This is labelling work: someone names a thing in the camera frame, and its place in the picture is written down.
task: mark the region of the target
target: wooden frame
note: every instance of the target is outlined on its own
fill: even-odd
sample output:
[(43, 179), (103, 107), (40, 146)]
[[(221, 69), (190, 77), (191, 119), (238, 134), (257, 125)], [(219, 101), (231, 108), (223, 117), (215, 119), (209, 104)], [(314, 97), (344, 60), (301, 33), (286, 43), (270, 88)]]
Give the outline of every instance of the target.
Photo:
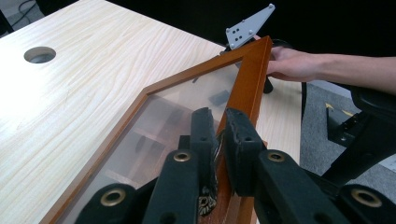
[[(151, 94), (215, 71), (221, 67), (242, 62), (236, 81), (233, 85), (233, 90), (227, 103), (227, 107), (233, 107), (244, 111), (255, 125), (259, 116), (260, 102), (271, 47), (272, 41), (267, 36), (245, 45), (240, 49), (217, 56), (209, 61), (198, 64), (190, 69), (144, 88), (128, 108), (126, 113), (122, 116), (121, 120), (117, 123), (112, 132), (107, 136), (106, 140), (101, 144), (101, 146), (99, 146), (89, 162), (87, 162), (72, 184), (62, 194), (57, 203), (52, 206), (42, 221), (55, 222), (57, 220), (64, 209), (70, 204), (73, 198), (87, 182), (89, 177), (99, 167), (99, 164), (106, 157), (106, 154), (116, 142), (129, 121)], [(219, 130), (224, 129), (224, 127), (225, 118), (223, 116), (219, 125)], [(221, 152), (219, 155), (219, 167), (217, 169), (217, 173), (219, 180), (218, 205), (211, 215), (201, 218), (200, 222), (223, 223), (224, 218), (227, 220), (226, 223), (246, 223), (247, 221), (250, 221), (253, 201), (252, 199), (241, 200), (238, 197), (231, 197), (231, 188), (225, 168), (225, 160)]]

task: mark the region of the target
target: light wood grain surface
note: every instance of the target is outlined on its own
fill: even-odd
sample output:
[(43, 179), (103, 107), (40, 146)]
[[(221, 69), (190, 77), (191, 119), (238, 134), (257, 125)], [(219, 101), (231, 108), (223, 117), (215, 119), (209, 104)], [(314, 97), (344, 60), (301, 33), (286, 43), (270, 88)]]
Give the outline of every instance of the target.
[[(40, 46), (56, 57), (26, 62), (23, 54)], [(221, 50), (100, 0), (81, 0), (0, 39), (0, 222), (39, 222), (144, 87)], [(300, 85), (274, 86), (258, 131), (298, 160)]]

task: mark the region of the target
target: wooden table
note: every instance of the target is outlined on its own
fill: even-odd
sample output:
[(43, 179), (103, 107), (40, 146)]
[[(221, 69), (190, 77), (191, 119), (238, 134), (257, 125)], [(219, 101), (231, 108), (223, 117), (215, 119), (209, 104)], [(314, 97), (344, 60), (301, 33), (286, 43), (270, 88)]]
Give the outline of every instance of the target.
[[(47, 63), (27, 50), (54, 49)], [(0, 39), (0, 222), (37, 223), (144, 87), (222, 46), (106, 1), (81, 0)], [(273, 80), (257, 130), (299, 160), (301, 86)]]

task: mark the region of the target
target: chair leg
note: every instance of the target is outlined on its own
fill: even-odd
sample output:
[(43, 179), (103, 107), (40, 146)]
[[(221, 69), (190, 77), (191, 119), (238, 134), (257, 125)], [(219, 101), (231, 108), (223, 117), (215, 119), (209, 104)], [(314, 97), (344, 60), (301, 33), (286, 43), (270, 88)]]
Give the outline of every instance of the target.
[(343, 186), (375, 164), (396, 153), (396, 127), (370, 116), (354, 142), (322, 176)]
[(12, 26), (9, 24), (6, 16), (3, 14), (2, 10), (0, 10), (0, 20), (1, 22), (6, 26), (7, 32), (9, 34), (11, 34), (12, 32), (14, 32), (14, 29), (12, 28)]

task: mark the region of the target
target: round hole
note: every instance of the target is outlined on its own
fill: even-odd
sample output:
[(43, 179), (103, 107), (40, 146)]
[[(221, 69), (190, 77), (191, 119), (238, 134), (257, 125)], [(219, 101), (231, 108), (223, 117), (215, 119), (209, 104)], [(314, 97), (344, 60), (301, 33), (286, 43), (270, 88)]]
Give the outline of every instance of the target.
[(284, 161), (285, 160), (285, 158), (281, 154), (275, 153), (275, 152), (269, 153), (268, 159), (270, 161)]
[(54, 59), (56, 52), (48, 47), (37, 47), (27, 50), (23, 57), (29, 63), (47, 63)]
[(351, 193), (352, 197), (359, 203), (370, 207), (380, 207), (382, 205), (381, 200), (370, 191), (364, 189), (353, 189)]
[(103, 206), (111, 207), (121, 203), (125, 199), (125, 190), (123, 189), (111, 189), (108, 190), (100, 200)]
[(320, 223), (320, 224), (332, 224), (332, 219), (323, 213), (315, 214), (314, 219), (317, 223)]
[(179, 152), (174, 156), (175, 161), (189, 161), (190, 158), (191, 158), (190, 154), (186, 152)]
[(177, 218), (175, 213), (164, 213), (160, 218), (162, 224), (173, 224), (176, 223)]

